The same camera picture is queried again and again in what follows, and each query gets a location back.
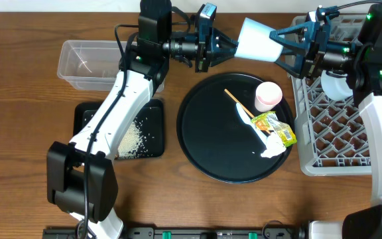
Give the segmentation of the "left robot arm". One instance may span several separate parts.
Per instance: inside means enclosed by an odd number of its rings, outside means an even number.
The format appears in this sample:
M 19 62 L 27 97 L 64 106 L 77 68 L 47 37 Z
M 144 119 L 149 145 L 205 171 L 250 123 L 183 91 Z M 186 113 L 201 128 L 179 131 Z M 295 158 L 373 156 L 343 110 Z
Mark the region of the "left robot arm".
M 185 31 L 173 30 L 180 10 L 170 1 L 142 1 L 140 9 L 133 34 L 119 45 L 119 71 L 107 98 L 69 143 L 54 142 L 46 156 L 47 198 L 78 220 L 73 238 L 120 237 L 113 162 L 136 115 L 164 83 L 169 62 L 207 72 L 237 50 L 237 41 L 213 26 L 211 3 L 184 16 Z

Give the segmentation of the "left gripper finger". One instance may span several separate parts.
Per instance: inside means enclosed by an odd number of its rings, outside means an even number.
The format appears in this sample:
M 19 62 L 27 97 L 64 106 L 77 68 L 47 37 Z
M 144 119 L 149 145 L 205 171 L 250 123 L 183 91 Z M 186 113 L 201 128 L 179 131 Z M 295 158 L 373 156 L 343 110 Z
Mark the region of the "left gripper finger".
M 217 66 L 235 56 L 237 48 L 216 48 L 210 57 L 210 66 Z
M 213 43 L 218 48 L 237 48 L 238 42 L 231 39 L 217 28 L 212 29 Z

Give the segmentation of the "light blue bowl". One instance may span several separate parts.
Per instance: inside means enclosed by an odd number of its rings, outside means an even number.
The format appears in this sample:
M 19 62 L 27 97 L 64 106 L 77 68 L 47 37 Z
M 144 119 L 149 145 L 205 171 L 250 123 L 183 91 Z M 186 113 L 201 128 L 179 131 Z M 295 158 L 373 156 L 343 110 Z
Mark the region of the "light blue bowl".
M 346 74 L 334 74 L 325 70 L 322 72 L 321 86 L 329 99 L 340 101 L 353 96 L 353 91 L 348 86 L 346 77 Z

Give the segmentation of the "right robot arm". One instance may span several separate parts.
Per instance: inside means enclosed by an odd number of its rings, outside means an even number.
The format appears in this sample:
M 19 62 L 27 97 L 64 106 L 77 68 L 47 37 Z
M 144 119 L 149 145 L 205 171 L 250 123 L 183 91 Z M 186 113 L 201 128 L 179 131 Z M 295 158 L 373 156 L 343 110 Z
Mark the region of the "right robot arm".
M 319 7 L 304 23 L 270 33 L 271 40 L 293 55 L 282 68 L 297 78 L 315 78 L 322 71 L 343 74 L 365 126 L 372 174 L 371 206 L 341 222 L 313 221 L 299 238 L 382 238 L 382 1 L 370 1 L 357 43 L 330 40 L 330 22 L 338 6 Z

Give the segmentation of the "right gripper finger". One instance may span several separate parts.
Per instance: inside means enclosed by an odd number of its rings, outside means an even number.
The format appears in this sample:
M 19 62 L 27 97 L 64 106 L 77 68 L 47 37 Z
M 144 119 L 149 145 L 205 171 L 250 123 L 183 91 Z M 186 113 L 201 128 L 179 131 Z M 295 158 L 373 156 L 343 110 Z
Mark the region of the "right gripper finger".
M 302 42 L 292 42 L 286 40 L 286 35 L 302 33 L 304 40 Z M 293 27 L 274 30 L 269 33 L 269 38 L 283 46 L 310 46 L 310 22 L 305 22 Z
M 289 49 L 283 49 L 281 52 L 281 56 L 294 56 L 294 64 L 289 65 L 284 61 L 281 61 L 280 58 L 278 58 L 275 61 L 275 64 L 280 66 L 283 70 L 285 70 L 287 73 L 289 73 L 291 76 L 295 78 L 304 78 L 305 75 L 303 72 L 303 66 L 304 66 L 304 57 L 300 54 L 297 54 Z

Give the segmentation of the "light blue cup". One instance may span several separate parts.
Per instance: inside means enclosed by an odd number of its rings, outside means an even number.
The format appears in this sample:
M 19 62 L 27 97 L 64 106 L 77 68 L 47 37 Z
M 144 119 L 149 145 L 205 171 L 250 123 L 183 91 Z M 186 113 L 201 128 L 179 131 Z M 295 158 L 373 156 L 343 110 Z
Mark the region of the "light blue cup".
M 281 55 L 283 46 L 270 39 L 275 31 L 262 23 L 245 18 L 234 57 L 263 62 L 275 62 Z

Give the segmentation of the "rice grains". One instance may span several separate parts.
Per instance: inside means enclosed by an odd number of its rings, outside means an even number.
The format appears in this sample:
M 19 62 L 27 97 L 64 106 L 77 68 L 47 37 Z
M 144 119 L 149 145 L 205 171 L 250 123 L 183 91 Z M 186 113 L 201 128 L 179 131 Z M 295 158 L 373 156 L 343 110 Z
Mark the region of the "rice grains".
M 140 159 L 159 155 L 157 110 L 144 107 L 132 121 L 117 149 L 118 159 Z

